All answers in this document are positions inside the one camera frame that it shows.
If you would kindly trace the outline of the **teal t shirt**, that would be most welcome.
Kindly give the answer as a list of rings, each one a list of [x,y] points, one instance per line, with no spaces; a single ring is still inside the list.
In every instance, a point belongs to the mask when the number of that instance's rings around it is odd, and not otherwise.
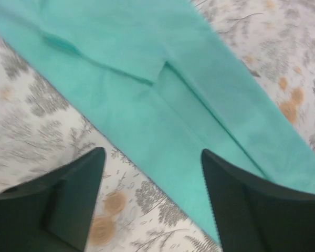
[[[0,1],[0,36],[214,239],[203,149],[315,193],[315,1]]]

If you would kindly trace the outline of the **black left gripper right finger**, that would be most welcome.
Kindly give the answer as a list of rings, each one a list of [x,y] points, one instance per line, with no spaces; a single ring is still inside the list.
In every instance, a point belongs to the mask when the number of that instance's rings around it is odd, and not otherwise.
[[[223,251],[315,251],[315,194],[266,181],[208,149],[201,159]]]

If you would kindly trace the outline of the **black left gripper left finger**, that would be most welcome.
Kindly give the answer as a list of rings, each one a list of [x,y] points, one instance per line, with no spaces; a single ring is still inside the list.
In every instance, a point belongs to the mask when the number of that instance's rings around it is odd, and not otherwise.
[[[0,251],[84,251],[106,152],[75,161],[0,193]]]

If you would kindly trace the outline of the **floral patterned table cloth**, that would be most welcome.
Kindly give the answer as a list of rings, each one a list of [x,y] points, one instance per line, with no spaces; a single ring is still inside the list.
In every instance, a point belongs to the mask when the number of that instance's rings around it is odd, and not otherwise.
[[[315,151],[315,1],[196,1]],[[86,251],[220,251],[139,169],[0,39],[0,191],[107,151]]]

